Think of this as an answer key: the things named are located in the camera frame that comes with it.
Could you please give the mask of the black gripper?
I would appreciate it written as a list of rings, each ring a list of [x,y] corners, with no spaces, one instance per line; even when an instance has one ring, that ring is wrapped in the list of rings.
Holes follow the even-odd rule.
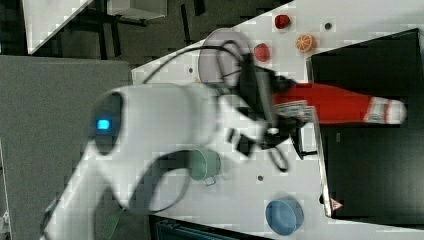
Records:
[[[278,133],[271,133],[278,128],[278,120],[272,103],[272,81],[275,72],[254,62],[252,54],[243,54],[240,61],[241,72],[238,81],[239,96],[253,112],[265,122],[259,144],[263,149],[274,148],[279,143]]]

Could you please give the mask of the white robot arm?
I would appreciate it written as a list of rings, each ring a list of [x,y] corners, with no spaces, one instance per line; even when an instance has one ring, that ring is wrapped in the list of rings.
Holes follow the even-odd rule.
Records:
[[[267,148],[267,131],[276,124],[276,74],[249,54],[239,66],[232,86],[145,82],[102,95],[87,148],[46,215],[40,240],[95,240],[94,215],[106,189],[130,213],[150,215],[162,177],[193,171],[195,155],[209,160],[216,175],[226,163],[244,163],[256,148]]]

